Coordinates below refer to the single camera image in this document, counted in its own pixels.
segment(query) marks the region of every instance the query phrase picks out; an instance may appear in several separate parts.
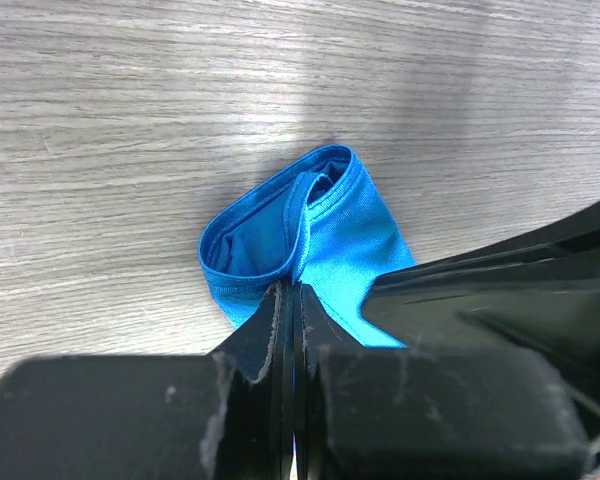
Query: blue fabric opening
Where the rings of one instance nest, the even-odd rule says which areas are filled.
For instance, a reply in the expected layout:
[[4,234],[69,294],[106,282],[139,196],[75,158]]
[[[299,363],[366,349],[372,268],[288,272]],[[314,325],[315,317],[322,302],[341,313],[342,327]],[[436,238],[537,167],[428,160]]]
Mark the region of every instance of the blue fabric opening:
[[331,317],[366,346],[400,342],[360,306],[376,276],[415,264],[369,174],[345,145],[318,148],[221,212],[200,239],[211,295],[234,326],[280,278],[310,284]]

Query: black plastic part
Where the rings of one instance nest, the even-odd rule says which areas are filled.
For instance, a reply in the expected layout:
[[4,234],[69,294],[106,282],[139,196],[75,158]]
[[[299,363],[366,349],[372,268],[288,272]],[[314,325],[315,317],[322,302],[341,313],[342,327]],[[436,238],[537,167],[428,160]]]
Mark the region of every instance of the black plastic part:
[[[513,343],[542,353],[600,417],[600,281],[569,289],[454,278],[445,290],[369,299],[366,317],[407,345]],[[599,428],[591,422],[590,433]]]
[[266,478],[263,393],[222,355],[29,360],[0,381],[0,480]]
[[272,480],[288,479],[293,462],[293,307],[291,286],[276,282],[258,310],[214,353],[230,355],[238,369],[266,389]]
[[310,285],[296,285],[293,300],[294,433],[298,479],[304,480],[309,474],[308,450],[311,449],[307,423],[315,424],[314,417],[319,414],[319,409],[313,408],[312,403],[320,395],[315,379],[320,348],[357,352],[364,347],[327,314]]
[[325,348],[318,377],[312,480],[575,480],[587,469],[560,376],[529,350]]

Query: fabric fold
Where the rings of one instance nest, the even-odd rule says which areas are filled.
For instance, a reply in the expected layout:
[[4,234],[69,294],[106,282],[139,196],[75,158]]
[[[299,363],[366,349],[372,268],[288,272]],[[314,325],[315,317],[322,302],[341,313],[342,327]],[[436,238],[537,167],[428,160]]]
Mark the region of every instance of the fabric fold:
[[356,153],[320,147],[238,199],[200,239],[198,259],[214,300],[235,327],[280,278],[310,284],[329,315],[366,346],[400,342],[366,322],[373,280],[415,264]]

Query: wood grain surface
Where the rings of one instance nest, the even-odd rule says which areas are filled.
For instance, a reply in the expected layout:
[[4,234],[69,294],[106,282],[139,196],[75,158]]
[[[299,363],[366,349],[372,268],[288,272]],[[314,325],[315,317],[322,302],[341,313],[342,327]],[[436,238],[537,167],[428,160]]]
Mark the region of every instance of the wood grain surface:
[[205,224],[356,148],[419,261],[600,198],[600,1],[0,0],[0,374],[198,353]]

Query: gray wooden surface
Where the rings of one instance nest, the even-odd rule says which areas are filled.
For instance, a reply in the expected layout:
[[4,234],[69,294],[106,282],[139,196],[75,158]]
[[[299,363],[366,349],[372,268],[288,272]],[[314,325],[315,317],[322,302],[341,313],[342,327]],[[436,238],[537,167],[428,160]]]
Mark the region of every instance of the gray wooden surface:
[[0,374],[204,352],[204,225],[360,153],[419,261],[600,198],[600,1],[0,0]]

